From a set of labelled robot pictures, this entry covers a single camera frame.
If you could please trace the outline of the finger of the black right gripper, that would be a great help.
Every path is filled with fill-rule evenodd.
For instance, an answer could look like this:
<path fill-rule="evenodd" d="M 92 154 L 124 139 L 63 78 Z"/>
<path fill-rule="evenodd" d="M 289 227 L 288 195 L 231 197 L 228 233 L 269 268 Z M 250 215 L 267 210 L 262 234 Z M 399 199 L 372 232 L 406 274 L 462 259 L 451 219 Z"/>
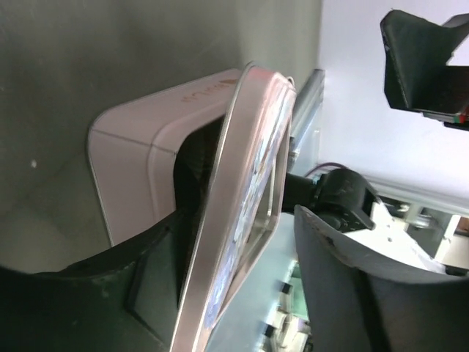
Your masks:
<path fill-rule="evenodd" d="M 468 14 L 438 25 L 401 10 L 381 20 L 384 93 L 391 109 L 420 113 L 447 128 L 468 127 L 468 67 L 448 61 L 468 36 Z"/>

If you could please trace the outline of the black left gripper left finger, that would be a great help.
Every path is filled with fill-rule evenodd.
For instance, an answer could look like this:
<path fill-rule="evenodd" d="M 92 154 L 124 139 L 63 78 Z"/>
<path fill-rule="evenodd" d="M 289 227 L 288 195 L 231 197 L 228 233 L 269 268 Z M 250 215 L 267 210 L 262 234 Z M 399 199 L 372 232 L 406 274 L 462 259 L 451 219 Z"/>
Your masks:
<path fill-rule="evenodd" d="M 194 214 L 59 272 L 1 270 L 3 351 L 167 351 Z"/>

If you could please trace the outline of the silver tin lid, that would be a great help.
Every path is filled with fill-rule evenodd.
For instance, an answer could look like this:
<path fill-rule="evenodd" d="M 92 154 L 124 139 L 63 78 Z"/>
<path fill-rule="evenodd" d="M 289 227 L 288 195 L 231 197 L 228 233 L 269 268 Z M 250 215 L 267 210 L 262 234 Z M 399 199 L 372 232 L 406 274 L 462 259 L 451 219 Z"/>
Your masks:
<path fill-rule="evenodd" d="M 203 351 L 278 225 L 296 90 L 257 63 L 226 110 L 171 341 Z"/>

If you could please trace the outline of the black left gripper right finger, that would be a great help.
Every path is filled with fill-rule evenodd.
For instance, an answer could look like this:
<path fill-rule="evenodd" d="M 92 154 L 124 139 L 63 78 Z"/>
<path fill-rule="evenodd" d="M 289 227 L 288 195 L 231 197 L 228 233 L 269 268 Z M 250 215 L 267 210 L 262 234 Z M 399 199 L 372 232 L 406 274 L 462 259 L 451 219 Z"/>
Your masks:
<path fill-rule="evenodd" d="M 468 278 L 393 260 L 303 206 L 295 244 L 316 351 L 466 351 Z"/>

